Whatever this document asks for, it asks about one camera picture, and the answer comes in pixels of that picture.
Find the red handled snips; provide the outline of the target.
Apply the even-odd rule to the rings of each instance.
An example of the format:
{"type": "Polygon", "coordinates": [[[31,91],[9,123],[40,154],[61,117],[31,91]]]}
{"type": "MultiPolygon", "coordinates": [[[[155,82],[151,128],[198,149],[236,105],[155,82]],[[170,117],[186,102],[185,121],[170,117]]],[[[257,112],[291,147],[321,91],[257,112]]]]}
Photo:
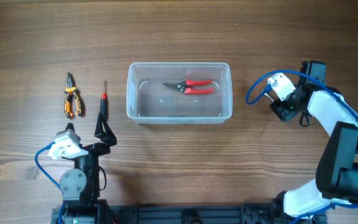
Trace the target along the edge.
{"type": "Polygon", "coordinates": [[[194,81],[186,79],[180,83],[163,83],[164,86],[180,91],[184,95],[208,95],[214,92],[214,88],[200,89],[200,86],[212,84],[213,80],[194,81]]]}

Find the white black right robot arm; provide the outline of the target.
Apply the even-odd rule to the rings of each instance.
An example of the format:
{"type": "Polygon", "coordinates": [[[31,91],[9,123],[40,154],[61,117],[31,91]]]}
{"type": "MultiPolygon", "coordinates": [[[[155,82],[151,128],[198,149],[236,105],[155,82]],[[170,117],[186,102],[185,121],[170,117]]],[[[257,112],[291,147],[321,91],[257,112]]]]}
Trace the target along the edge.
{"type": "Polygon", "coordinates": [[[277,70],[266,74],[267,85],[261,94],[276,93],[270,108],[281,121],[300,114],[300,125],[307,127],[314,117],[329,140],[314,179],[273,200],[270,217],[297,223],[336,207],[358,208],[358,114],[337,89],[326,86],[325,63],[303,62],[295,73],[297,84],[287,77],[290,73],[277,70]]]}

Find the clear plastic container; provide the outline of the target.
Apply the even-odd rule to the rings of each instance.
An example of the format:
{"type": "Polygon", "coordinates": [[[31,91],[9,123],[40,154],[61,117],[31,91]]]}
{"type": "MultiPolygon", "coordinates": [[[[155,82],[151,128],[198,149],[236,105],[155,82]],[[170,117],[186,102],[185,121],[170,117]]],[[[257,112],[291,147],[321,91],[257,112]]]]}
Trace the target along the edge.
{"type": "Polygon", "coordinates": [[[126,110],[137,124],[220,124],[232,116],[231,70],[224,62],[134,62],[129,67],[126,110]],[[184,95],[163,83],[213,80],[184,95]]]}

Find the black red precision screwdriver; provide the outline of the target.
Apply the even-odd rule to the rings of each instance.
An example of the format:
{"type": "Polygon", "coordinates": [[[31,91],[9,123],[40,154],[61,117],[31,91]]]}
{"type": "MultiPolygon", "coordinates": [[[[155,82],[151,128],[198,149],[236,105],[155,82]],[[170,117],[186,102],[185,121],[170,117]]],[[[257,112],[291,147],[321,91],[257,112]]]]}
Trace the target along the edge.
{"type": "Polygon", "coordinates": [[[108,120],[108,95],[107,95],[107,81],[104,81],[103,93],[100,100],[99,112],[108,120]]]}

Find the orange black pliers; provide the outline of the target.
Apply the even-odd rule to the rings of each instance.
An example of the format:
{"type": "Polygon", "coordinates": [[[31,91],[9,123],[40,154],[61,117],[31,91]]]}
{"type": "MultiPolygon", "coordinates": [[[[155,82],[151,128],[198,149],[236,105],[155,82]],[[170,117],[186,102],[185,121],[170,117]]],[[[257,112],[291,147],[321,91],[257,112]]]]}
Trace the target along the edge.
{"type": "Polygon", "coordinates": [[[63,109],[65,116],[72,119],[74,116],[85,115],[85,104],[80,96],[80,90],[75,85],[75,80],[71,72],[67,73],[67,88],[64,91],[65,100],[63,109]]]}

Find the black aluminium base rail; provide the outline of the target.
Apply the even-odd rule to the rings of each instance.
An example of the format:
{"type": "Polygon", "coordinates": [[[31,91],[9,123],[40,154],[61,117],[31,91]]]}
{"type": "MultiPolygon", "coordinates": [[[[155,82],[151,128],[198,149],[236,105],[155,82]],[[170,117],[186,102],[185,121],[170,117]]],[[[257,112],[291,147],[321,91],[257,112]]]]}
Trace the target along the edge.
{"type": "Polygon", "coordinates": [[[270,213],[267,203],[223,206],[137,207],[111,206],[104,213],[91,210],[52,210],[51,222],[122,224],[262,224],[291,223],[294,218],[280,212],[270,213]]]}

